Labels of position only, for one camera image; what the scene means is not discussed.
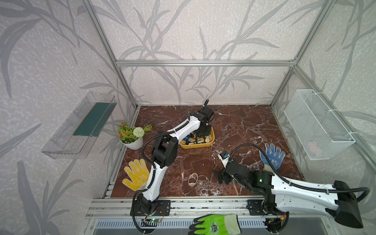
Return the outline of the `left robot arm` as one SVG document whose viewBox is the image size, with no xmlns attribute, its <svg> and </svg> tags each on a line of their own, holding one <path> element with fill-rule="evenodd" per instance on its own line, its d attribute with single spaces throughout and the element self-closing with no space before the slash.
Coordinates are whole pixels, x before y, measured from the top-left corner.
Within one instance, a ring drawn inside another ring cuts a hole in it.
<svg viewBox="0 0 376 235">
<path fill-rule="evenodd" d="M 134 193 L 132 216 L 152 215 L 157 210 L 160 187 L 165 172 L 177 157 L 179 143 L 191 132 L 202 135 L 211 132 L 209 123 L 213 120 L 214 112 L 207 106 L 208 102 L 207 99 L 201 109 L 189 113 L 189 117 L 176 127 L 160 132 L 143 145 L 142 158 L 151 163 L 151 172 L 146 187 Z"/>
</svg>

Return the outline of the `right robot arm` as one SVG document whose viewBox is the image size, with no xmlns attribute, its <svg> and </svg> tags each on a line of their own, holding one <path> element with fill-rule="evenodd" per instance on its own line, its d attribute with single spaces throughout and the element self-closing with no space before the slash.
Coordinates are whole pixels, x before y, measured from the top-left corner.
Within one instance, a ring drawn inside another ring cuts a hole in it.
<svg viewBox="0 0 376 235">
<path fill-rule="evenodd" d="M 283 177 L 276 169 L 285 153 L 274 144 L 265 144 L 259 150 L 262 162 L 269 168 L 251 171 L 223 151 L 218 155 L 224 168 L 216 172 L 219 184 L 235 181 L 252 194 L 264 197 L 261 205 L 263 214 L 277 215 L 290 212 L 317 213 L 331 216 L 340 225 L 361 229 L 363 222 L 358 203 L 369 193 L 369 188 L 350 188 L 345 182 L 316 184 Z"/>
</svg>

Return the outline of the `blue translucent watch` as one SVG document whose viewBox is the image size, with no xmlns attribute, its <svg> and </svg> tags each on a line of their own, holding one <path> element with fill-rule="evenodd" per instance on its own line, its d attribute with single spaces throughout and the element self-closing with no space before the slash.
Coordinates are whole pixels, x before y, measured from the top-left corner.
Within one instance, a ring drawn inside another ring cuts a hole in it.
<svg viewBox="0 0 376 235">
<path fill-rule="evenodd" d="M 184 139 L 183 139 L 183 142 L 186 143 L 186 145 L 188 145 L 191 141 L 190 141 L 191 137 L 190 135 L 187 135 Z"/>
</svg>

